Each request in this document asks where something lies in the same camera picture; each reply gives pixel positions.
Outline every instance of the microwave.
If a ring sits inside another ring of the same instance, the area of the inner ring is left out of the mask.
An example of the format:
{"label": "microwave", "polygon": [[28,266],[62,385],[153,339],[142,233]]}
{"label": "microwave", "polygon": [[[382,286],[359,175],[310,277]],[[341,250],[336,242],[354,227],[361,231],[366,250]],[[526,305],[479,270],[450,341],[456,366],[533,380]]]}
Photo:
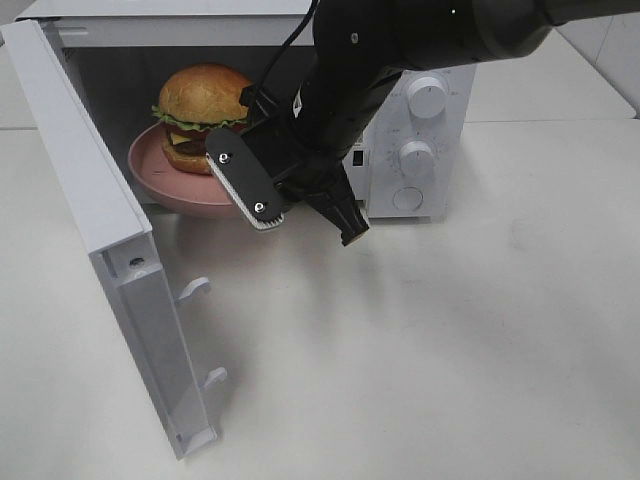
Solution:
{"label": "microwave", "polygon": [[[154,202],[127,166],[175,71],[215,61],[256,79],[307,0],[36,1],[2,34],[87,254],[177,456],[215,440],[207,392],[224,365],[195,365],[179,310],[210,289],[173,292],[156,249]],[[313,61],[307,28],[272,72],[295,94]],[[440,219],[475,66],[404,72],[344,165],[369,218]]]}

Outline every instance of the cheese slice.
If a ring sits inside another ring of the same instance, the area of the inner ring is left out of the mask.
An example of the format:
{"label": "cheese slice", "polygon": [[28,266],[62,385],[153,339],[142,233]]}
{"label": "cheese slice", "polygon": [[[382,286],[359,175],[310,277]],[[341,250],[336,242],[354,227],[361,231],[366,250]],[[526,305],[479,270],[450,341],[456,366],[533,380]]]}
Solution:
{"label": "cheese slice", "polygon": [[169,136],[171,137],[172,145],[180,145],[181,143],[190,142],[191,139],[187,137],[183,137],[182,135],[178,135],[177,133],[169,132]]}

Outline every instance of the lettuce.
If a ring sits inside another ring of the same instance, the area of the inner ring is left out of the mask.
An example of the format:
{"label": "lettuce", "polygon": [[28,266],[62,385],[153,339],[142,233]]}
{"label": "lettuce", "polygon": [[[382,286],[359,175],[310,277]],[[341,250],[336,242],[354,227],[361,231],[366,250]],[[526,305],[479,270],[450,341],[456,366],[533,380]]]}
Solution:
{"label": "lettuce", "polygon": [[151,115],[158,118],[163,123],[167,123],[169,125],[175,125],[177,127],[180,127],[182,130],[186,132],[193,131],[193,130],[195,130],[196,132],[205,132],[207,130],[213,130],[215,128],[233,127],[234,125],[238,125],[238,124],[244,125],[247,123],[246,118],[241,118],[239,120],[223,120],[220,123],[214,123],[214,124],[183,122],[181,120],[178,120],[177,118],[172,117],[168,113],[163,112],[155,105],[151,107]]}

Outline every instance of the microwave control panel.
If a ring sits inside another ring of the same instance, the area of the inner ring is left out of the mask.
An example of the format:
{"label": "microwave control panel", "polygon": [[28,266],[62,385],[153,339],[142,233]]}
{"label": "microwave control panel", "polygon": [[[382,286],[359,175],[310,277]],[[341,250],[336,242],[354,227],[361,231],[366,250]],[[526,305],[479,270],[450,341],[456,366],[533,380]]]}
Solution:
{"label": "microwave control panel", "polygon": [[475,70],[404,72],[344,160],[369,218],[444,215]]}

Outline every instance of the bottom bun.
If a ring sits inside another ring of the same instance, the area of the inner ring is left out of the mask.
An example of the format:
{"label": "bottom bun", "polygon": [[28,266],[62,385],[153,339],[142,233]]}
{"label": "bottom bun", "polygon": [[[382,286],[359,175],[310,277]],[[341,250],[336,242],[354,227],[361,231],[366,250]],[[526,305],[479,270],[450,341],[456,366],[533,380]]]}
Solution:
{"label": "bottom bun", "polygon": [[176,152],[166,136],[162,142],[162,151],[171,166],[177,170],[188,173],[199,173],[200,175],[211,175],[211,169],[204,155],[185,155]]}

